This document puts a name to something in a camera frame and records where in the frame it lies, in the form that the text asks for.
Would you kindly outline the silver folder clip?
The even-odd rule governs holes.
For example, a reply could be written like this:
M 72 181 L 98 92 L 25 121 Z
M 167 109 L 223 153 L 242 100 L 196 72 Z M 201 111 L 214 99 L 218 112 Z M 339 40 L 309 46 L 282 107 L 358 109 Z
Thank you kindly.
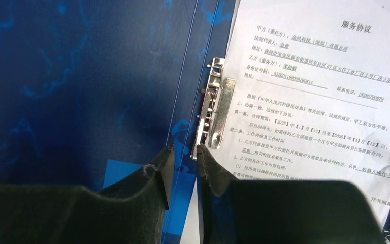
M 224 58 L 215 57 L 207 67 L 210 69 L 199 123 L 190 157 L 197 159 L 197 147 L 205 145 L 211 149 L 219 149 L 223 141 L 223 134 L 227 116 L 230 110 L 236 81 L 223 74 Z

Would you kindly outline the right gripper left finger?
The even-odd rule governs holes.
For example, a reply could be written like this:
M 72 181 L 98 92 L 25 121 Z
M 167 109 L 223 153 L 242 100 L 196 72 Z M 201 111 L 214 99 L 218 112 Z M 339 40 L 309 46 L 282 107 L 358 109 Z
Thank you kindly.
M 166 146 L 99 192 L 0 184 L 0 243 L 160 243 L 174 163 L 174 146 Z

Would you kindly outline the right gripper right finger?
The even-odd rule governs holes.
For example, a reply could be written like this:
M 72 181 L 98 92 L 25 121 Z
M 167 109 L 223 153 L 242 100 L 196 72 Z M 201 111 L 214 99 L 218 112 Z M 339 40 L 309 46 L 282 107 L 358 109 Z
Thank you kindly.
M 197 147 L 201 243 L 383 243 L 362 192 L 338 180 L 242 180 Z

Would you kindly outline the blue plastic folder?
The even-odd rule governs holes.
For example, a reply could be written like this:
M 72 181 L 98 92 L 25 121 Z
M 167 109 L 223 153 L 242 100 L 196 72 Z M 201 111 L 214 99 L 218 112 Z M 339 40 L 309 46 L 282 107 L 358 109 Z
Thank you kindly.
M 175 147 L 162 243 L 198 243 L 190 159 L 237 1 L 0 1 L 0 181 L 93 191 Z

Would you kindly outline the white paper sheet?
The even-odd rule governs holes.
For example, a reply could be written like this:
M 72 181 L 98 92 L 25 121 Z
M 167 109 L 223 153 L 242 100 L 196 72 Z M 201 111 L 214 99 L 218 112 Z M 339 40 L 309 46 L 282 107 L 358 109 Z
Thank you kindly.
M 333 179 L 390 243 L 390 1 L 237 1 L 214 159 L 241 179 Z

